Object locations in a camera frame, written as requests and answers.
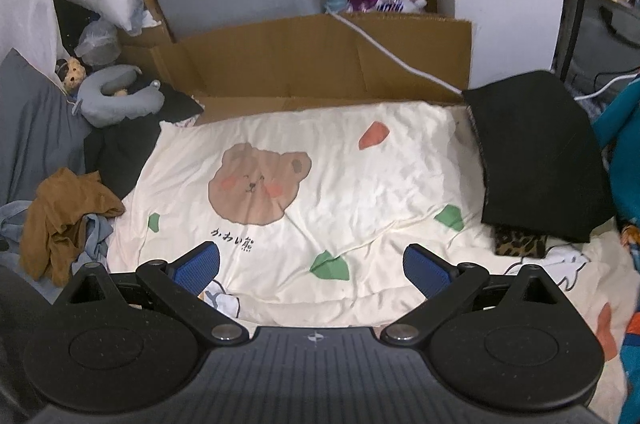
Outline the teal garment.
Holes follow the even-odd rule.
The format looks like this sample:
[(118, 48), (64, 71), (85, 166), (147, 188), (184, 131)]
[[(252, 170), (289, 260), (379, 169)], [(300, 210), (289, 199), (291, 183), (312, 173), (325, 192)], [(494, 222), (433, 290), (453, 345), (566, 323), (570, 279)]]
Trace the teal garment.
[(601, 149), (613, 145), (608, 163), (612, 198), (620, 217), (639, 225), (639, 79), (618, 94), (592, 123)]

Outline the detergent refill pouch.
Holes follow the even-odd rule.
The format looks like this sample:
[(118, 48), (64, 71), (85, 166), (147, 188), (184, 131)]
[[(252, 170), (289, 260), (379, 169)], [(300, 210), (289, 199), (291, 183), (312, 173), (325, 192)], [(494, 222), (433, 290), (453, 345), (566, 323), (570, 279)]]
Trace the detergent refill pouch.
[(349, 13), (422, 14), (427, 0), (348, 0)]

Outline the leopard print cloth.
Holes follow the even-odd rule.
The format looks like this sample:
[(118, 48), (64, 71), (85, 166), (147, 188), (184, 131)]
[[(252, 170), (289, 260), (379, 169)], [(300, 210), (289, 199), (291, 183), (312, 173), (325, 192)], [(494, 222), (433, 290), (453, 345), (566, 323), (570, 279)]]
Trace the leopard print cloth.
[(495, 253), (499, 256), (543, 259), (547, 254), (546, 235), (498, 226), (494, 229), (494, 236)]

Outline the black folded garment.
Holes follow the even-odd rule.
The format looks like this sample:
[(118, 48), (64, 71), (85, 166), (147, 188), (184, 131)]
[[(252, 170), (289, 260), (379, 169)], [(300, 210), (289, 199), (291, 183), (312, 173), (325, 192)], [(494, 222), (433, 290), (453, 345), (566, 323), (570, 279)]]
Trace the black folded garment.
[(549, 71), (464, 91), (480, 148), (482, 220), (586, 243), (614, 207), (587, 112)]

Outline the grey blue pillow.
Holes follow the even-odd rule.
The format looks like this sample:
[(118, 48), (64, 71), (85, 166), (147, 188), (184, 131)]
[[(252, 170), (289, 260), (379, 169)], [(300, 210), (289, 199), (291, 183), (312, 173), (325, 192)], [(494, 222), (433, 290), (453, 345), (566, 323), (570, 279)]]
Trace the grey blue pillow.
[(34, 199), (40, 183), (62, 167), (86, 172), (84, 140), (91, 125), (15, 50), (1, 64), (0, 115), (3, 204)]

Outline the black cloth beside pillow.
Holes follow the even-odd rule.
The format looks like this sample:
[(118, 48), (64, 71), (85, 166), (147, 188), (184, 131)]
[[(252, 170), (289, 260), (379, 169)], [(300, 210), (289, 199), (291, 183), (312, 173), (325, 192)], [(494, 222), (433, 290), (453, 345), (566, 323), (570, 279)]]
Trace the black cloth beside pillow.
[(137, 184), (160, 137), (160, 123), (193, 120), (204, 111), (195, 99), (170, 85), (163, 84), (160, 92), (165, 103), (157, 113), (93, 129), (84, 140), (86, 172), (98, 172), (102, 184), (121, 200)]

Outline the grey neck pillow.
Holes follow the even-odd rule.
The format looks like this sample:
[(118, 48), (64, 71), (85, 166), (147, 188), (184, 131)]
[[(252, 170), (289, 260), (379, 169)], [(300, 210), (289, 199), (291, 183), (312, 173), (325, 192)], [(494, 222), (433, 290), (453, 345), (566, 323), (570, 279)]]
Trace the grey neck pillow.
[(154, 80), (138, 92), (128, 92), (141, 76), (141, 69), (131, 65), (115, 65), (91, 73), (79, 85), (74, 112), (97, 129), (156, 114), (165, 103), (160, 82)]

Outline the brown cardboard sheet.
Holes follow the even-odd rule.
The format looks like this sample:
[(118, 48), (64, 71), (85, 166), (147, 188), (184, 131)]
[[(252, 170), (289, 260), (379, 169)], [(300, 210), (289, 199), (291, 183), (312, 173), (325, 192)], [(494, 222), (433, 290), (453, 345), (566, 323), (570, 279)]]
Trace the brown cardboard sheet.
[(202, 122), (394, 100), (459, 103), (472, 26), (434, 15), (328, 14), (127, 45), (122, 61), (194, 96)]

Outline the brown printed t-shirt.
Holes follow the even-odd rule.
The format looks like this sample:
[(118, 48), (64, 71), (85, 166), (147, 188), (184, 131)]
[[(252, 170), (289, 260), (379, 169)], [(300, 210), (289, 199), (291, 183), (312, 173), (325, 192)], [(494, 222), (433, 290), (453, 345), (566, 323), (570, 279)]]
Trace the brown printed t-shirt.
[(27, 209), (20, 242), (22, 267), (32, 279), (46, 277), (64, 287), (85, 248), (85, 217), (124, 213), (122, 201), (101, 183), (99, 173), (77, 175), (62, 167), (40, 183)]

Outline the blue denim garment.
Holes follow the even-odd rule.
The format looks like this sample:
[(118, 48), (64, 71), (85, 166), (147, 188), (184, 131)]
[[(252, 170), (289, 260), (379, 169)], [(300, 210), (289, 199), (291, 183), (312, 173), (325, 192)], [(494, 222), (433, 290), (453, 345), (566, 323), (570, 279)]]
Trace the blue denim garment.
[[(20, 264), (20, 243), (26, 221), (27, 210), (32, 203), (18, 200), (1, 207), (1, 265), (17, 273), (38, 288), (53, 288), (50, 273), (35, 280)], [(106, 263), (107, 237), (112, 233), (112, 225), (102, 215), (88, 214), (82, 218), (85, 229), (79, 236), (79, 251), (73, 251), (68, 272), (71, 276), (85, 263)]]

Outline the clear plastic bag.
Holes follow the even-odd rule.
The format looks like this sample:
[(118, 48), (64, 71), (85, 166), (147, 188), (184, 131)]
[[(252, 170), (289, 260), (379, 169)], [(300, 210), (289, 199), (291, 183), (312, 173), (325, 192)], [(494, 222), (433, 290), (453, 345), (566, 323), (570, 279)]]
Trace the clear plastic bag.
[(90, 22), (82, 30), (74, 52), (89, 67), (102, 68), (114, 64), (122, 52), (116, 27), (105, 19)]

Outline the light blue bottle cap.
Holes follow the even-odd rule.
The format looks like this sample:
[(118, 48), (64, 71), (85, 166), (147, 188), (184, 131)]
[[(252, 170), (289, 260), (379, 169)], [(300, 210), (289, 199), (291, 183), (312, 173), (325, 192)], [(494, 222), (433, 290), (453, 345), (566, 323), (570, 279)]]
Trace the light blue bottle cap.
[(338, 14), (349, 10), (348, 0), (326, 0), (324, 9), (327, 13)]

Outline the cream bear print bedsheet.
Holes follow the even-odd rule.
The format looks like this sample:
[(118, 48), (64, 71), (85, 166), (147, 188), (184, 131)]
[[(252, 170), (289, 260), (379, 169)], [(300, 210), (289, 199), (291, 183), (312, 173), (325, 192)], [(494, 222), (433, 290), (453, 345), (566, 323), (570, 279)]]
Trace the cream bear print bedsheet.
[(461, 107), (382, 103), (165, 123), (115, 219), (107, 265), (129, 273), (204, 241), (213, 299), (247, 326), (386, 326), (422, 302), (417, 243), (513, 275), (482, 220), (480, 151)]

